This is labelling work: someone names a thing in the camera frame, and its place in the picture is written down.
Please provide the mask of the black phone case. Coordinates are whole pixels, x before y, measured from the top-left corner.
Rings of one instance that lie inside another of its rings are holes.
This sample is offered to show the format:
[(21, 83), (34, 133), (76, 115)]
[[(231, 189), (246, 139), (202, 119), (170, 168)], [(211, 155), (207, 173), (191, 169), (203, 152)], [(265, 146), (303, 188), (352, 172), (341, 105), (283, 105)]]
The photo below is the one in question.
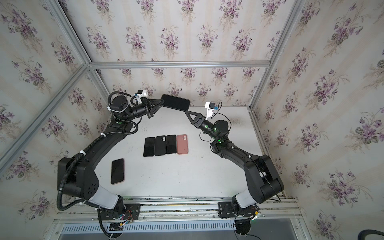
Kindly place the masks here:
[(166, 136), (155, 137), (155, 156), (164, 156), (167, 153)]

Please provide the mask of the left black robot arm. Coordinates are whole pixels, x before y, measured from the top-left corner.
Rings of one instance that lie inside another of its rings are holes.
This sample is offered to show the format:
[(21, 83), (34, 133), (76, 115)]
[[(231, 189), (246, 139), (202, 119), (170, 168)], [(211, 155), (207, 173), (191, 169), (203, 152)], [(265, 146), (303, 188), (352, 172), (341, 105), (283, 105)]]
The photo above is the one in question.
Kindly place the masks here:
[(141, 97), (137, 105), (130, 105), (132, 95), (115, 91), (107, 100), (111, 119), (102, 132), (87, 147), (71, 158), (58, 162), (57, 208), (65, 211), (84, 203), (122, 215), (126, 209), (121, 196), (100, 185), (95, 169), (103, 157), (120, 141), (135, 134), (139, 125), (134, 120), (144, 116), (152, 118), (164, 100)]

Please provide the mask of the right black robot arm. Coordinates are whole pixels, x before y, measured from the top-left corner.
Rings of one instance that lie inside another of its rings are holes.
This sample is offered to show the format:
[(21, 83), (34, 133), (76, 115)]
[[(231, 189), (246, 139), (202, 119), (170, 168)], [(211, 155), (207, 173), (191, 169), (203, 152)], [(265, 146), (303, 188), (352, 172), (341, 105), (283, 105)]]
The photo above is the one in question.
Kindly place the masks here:
[(212, 138), (210, 146), (214, 154), (233, 162), (244, 171), (247, 189), (232, 197), (233, 209), (242, 210), (264, 203), (283, 192), (285, 186), (272, 159), (267, 155), (248, 153), (230, 141), (228, 121), (211, 123), (200, 113), (186, 111), (185, 114), (195, 128)]

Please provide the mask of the pink phone case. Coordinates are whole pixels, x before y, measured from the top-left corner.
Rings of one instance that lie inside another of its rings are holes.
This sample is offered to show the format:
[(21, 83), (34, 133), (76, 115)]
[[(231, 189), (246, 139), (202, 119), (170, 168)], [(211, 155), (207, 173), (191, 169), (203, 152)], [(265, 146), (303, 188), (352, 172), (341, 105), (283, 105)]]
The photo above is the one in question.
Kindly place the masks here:
[(186, 155), (189, 153), (187, 135), (177, 135), (177, 154)]

